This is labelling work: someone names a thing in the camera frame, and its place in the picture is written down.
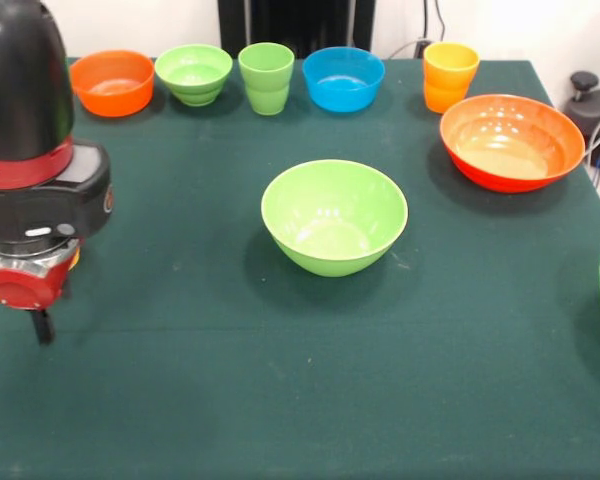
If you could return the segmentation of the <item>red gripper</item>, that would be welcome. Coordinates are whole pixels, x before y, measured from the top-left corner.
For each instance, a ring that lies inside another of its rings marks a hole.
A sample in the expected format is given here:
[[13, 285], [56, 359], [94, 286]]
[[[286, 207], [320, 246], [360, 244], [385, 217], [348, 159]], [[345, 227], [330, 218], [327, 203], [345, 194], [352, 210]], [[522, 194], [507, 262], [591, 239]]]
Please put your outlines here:
[[31, 319], [40, 345], [54, 341], [55, 329], [46, 309], [65, 293], [69, 272], [79, 257], [77, 239], [35, 255], [0, 254], [0, 304], [32, 310]]

